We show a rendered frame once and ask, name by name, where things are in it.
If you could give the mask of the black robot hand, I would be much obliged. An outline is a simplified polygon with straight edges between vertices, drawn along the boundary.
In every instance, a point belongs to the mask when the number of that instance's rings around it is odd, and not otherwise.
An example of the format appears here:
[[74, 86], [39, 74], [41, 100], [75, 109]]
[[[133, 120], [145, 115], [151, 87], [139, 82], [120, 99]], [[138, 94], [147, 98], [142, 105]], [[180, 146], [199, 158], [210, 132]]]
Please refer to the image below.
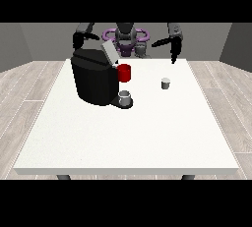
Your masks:
[[179, 36], [168, 37], [164, 39], [160, 39], [152, 44], [152, 47], [159, 47], [163, 45], [171, 44], [171, 63], [174, 64], [176, 62], [177, 56], [181, 53], [182, 48], [182, 39]]
[[84, 45], [84, 40], [89, 38], [99, 40], [99, 37], [96, 34], [89, 32], [75, 32], [73, 34], [73, 48], [75, 50], [81, 48]]

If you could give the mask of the pale grey machine lid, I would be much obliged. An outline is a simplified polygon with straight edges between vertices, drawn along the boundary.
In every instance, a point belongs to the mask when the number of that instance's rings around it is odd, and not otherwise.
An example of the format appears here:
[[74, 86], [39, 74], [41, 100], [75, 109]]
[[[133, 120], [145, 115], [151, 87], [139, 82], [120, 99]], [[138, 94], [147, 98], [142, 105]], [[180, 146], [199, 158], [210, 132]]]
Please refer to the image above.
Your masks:
[[104, 42], [101, 48], [111, 65], [114, 65], [120, 58], [111, 40]]

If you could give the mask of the small grey cup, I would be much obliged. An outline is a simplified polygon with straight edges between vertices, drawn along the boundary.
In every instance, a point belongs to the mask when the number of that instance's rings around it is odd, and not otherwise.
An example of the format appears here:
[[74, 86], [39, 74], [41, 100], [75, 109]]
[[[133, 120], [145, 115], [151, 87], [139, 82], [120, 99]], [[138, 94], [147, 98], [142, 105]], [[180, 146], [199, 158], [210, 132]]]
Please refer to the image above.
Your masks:
[[127, 106], [131, 102], [131, 94], [128, 90], [121, 90], [118, 93], [119, 104], [122, 106]]

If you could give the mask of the black coffee machine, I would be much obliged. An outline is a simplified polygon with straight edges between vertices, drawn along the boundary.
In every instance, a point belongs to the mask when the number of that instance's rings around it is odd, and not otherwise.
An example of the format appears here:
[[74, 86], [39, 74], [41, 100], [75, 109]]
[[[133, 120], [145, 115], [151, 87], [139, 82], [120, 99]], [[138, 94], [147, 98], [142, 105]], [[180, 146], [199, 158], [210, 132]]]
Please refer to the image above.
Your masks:
[[121, 109], [133, 106], [133, 99], [127, 106], [119, 104], [117, 67], [112, 66], [102, 50], [77, 49], [71, 58], [71, 65], [79, 97], [92, 105], [114, 105]]

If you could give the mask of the red pod holder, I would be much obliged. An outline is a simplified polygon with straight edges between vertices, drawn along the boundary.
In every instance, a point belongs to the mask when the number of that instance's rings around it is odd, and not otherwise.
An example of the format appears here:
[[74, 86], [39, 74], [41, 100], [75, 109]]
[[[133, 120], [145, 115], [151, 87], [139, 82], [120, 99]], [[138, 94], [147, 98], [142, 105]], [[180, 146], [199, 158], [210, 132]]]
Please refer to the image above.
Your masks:
[[131, 80], [131, 66], [128, 64], [120, 64], [117, 67], [118, 81], [121, 83], [127, 83]]

